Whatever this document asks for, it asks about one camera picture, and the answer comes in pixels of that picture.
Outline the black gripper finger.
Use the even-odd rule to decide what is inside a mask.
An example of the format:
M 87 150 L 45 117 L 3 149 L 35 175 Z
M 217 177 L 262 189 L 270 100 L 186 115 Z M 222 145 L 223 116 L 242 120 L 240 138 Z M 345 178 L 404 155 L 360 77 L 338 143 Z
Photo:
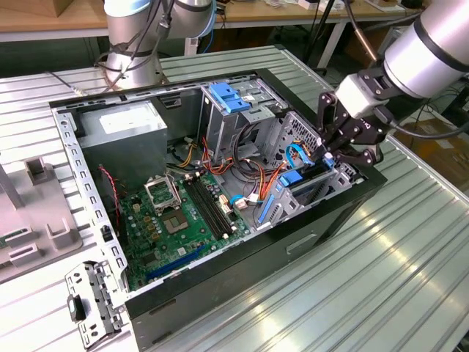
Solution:
M 316 130 L 322 144 L 329 146 L 338 138 L 339 129 L 347 119 L 347 112 L 334 92 L 323 92 L 318 98 Z
M 339 163 L 355 166 L 374 166 L 383 160 L 383 152 L 378 144 L 359 145 L 359 149 L 346 145 L 331 154 Z

